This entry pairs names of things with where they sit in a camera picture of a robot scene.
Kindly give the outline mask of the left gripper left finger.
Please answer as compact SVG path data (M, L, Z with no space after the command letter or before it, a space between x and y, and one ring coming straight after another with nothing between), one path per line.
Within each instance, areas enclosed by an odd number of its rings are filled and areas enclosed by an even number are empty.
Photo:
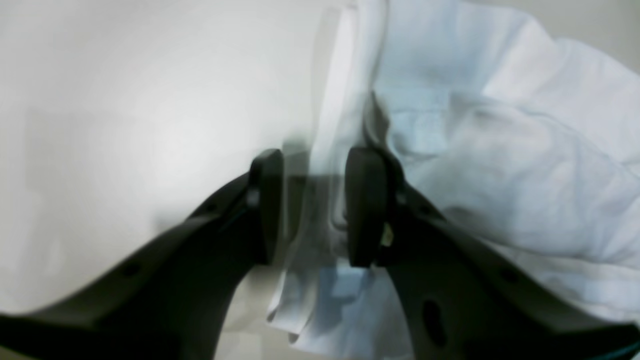
M282 152L263 151L96 281L43 309L2 315L1 346L39 360L212 360L238 285L274 260L283 180Z

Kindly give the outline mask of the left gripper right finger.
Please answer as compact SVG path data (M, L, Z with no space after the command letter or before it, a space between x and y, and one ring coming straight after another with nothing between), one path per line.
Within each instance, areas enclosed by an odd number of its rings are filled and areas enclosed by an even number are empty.
M386 269L416 360L631 360L639 328L574 307L455 228L382 149L345 169L353 267Z

